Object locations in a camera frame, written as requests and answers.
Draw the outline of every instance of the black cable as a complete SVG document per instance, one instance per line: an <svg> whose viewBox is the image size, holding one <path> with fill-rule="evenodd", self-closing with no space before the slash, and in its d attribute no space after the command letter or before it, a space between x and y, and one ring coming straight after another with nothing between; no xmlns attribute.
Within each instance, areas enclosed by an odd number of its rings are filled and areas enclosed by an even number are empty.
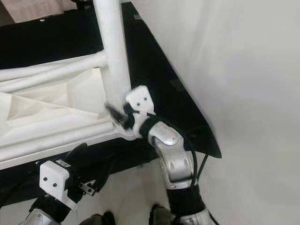
<svg viewBox="0 0 300 225"><path fill-rule="evenodd" d="M63 161L72 165L76 158L76 154L81 152L83 149L86 149L87 147L88 147L87 143L82 143L82 144L78 145L77 147L75 147L73 150L69 151L65 155L65 157L63 158Z"/></svg>
<svg viewBox="0 0 300 225"><path fill-rule="evenodd" d="M202 160L202 163L201 163L201 165L200 165L200 169L199 169L198 174L197 174L197 180L198 180L198 181L199 181L199 179L200 179L200 175L201 175L202 170L203 170L203 168L204 168L204 166L205 166L205 163L206 163L206 160L207 160L208 156L209 156L209 154L205 154L205 156L204 156L204 158L203 158L203 160Z"/></svg>
<svg viewBox="0 0 300 225"><path fill-rule="evenodd" d="M150 117L156 117L160 121L164 122L166 125L174 128L183 137L183 139L188 143L190 150L192 152L192 158L193 158L193 164L194 164L194 172L193 172L193 177L192 177L192 181L191 181L191 185L190 185L192 187L196 183L197 171L198 171L198 162L197 162L197 156L196 156L194 145L191 143L191 141L186 136L186 134L181 129L179 129L176 125L171 123L170 121L167 121L166 119L159 117L157 115L151 114L151 113L147 113L147 115Z"/></svg>
<svg viewBox="0 0 300 225"><path fill-rule="evenodd" d="M93 183L93 185L91 186L93 189L95 189L96 192L99 192L105 185L105 183L107 182L113 165L115 164L116 159L110 159L107 161L106 164L104 164L103 166L103 170L101 171L101 174L96 178L95 182Z"/></svg>
<svg viewBox="0 0 300 225"><path fill-rule="evenodd" d="M215 223L215 225L220 225L220 224L216 221L216 219L212 216L211 213L210 213L210 218L211 218L211 220Z"/></svg>
<svg viewBox="0 0 300 225"><path fill-rule="evenodd" d="M171 225L177 225L177 224L180 224L180 216L178 215L174 218Z"/></svg>

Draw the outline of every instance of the white wall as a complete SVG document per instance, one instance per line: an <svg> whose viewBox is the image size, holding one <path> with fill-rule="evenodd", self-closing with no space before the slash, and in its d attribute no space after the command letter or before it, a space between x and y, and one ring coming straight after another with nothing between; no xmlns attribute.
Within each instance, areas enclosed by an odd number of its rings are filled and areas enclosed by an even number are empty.
<svg viewBox="0 0 300 225"><path fill-rule="evenodd" d="M217 137L201 186L220 224L300 224L300 1L133 3Z"/></svg>

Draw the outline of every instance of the white metal frame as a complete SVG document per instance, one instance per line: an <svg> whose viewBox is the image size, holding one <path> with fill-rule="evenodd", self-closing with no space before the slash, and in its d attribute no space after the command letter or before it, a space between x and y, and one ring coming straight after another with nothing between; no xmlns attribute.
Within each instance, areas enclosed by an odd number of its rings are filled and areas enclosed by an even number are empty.
<svg viewBox="0 0 300 225"><path fill-rule="evenodd" d="M16 91L53 77L57 78L65 73L99 66L104 67L101 72L107 100L121 109L125 95L130 91L131 86L120 0L94 0L94 6L104 46L103 51L90 56L31 67L0 70L0 82L16 78L0 86L0 92ZM5 146L0 148L0 170L69 151L82 142L91 145L118 137L127 140L135 139L134 133L125 132L107 118L104 122L60 135Z"/></svg>

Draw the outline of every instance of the floor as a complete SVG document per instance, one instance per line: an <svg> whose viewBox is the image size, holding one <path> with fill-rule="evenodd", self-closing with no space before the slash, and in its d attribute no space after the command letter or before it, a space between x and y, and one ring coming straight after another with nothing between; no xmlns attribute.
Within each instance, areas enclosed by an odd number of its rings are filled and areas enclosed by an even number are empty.
<svg viewBox="0 0 300 225"><path fill-rule="evenodd" d="M17 225L28 215L34 200L5 206L0 210L0 225ZM86 195L77 212L70 212L63 225L76 225L95 213L112 210L118 225L148 224L153 204L167 206L167 197L158 160L109 177L99 194Z"/></svg>

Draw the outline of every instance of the white bracket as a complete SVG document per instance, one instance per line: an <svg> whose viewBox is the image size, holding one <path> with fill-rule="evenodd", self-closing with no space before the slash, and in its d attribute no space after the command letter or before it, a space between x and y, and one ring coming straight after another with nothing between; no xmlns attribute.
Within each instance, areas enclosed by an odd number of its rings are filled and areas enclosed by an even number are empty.
<svg viewBox="0 0 300 225"><path fill-rule="evenodd" d="M126 95L126 102L128 102L134 110L140 112L133 114L135 124L132 130L137 138L142 138L139 130L144 121L149 118L147 113L155 114L154 104L148 88L146 86L138 86L137 88L134 88Z"/></svg>
<svg viewBox="0 0 300 225"><path fill-rule="evenodd" d="M49 195L64 203L72 210L77 209L77 203L68 197L65 189L66 181L70 177L68 170L52 161L47 161L40 166L39 186Z"/></svg>

